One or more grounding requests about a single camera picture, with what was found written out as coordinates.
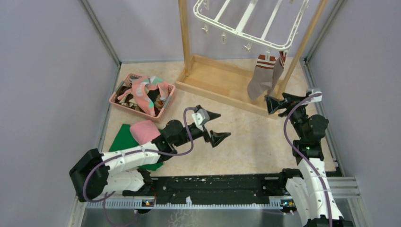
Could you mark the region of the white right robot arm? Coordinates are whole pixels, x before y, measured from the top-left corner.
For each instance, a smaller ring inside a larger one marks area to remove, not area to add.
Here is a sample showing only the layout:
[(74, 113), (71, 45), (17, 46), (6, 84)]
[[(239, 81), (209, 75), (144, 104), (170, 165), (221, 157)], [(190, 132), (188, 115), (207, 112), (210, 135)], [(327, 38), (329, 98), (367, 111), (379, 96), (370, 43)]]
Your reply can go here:
[(320, 102), (321, 91), (308, 90), (305, 96), (283, 93), (278, 99), (265, 96), (269, 114), (283, 110), (284, 137), (292, 147), (298, 171), (283, 169), (282, 179), (277, 182), (278, 191), (290, 195), (304, 227), (351, 227), (353, 222), (346, 220), (339, 210), (330, 189), (326, 171), (321, 139), (329, 120), (322, 115), (309, 116), (306, 106)]

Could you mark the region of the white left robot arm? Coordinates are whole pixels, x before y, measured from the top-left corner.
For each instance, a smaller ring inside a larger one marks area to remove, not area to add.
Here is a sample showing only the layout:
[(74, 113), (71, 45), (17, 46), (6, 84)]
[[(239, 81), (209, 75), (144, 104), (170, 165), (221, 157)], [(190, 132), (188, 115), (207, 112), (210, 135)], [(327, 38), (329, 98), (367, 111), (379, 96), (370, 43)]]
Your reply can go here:
[(153, 140), (114, 152), (87, 151), (69, 171), (76, 196), (80, 202), (101, 202), (121, 192), (124, 196), (145, 196), (152, 188), (152, 178), (144, 165), (162, 163), (171, 157), (192, 152), (194, 140), (204, 138), (212, 147), (219, 145), (229, 132), (208, 131), (205, 124), (219, 118), (202, 108), (187, 107), (193, 111), (193, 123), (187, 120), (170, 120), (160, 135)]

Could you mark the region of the grey sock with red stripes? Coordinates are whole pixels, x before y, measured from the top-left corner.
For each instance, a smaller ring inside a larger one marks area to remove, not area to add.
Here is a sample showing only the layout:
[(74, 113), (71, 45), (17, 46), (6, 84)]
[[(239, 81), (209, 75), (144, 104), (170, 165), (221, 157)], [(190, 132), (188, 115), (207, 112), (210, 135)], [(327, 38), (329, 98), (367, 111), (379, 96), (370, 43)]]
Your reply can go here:
[(276, 59), (275, 65), (273, 67), (273, 74), (272, 74), (272, 82), (271, 82), (271, 89), (268, 91), (268, 95), (272, 95), (275, 86), (279, 78), (281, 77), (284, 71), (284, 65), (287, 57), (287, 51), (280, 51), (279, 57)]

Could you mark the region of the pink sock with green pattern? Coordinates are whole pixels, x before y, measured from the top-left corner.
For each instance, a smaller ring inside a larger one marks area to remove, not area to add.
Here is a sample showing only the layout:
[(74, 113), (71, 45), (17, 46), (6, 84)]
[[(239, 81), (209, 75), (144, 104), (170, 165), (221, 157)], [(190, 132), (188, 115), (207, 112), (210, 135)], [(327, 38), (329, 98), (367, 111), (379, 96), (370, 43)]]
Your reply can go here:
[(156, 116), (154, 103), (147, 95), (148, 92), (148, 77), (130, 76), (132, 94), (136, 104), (147, 115)]

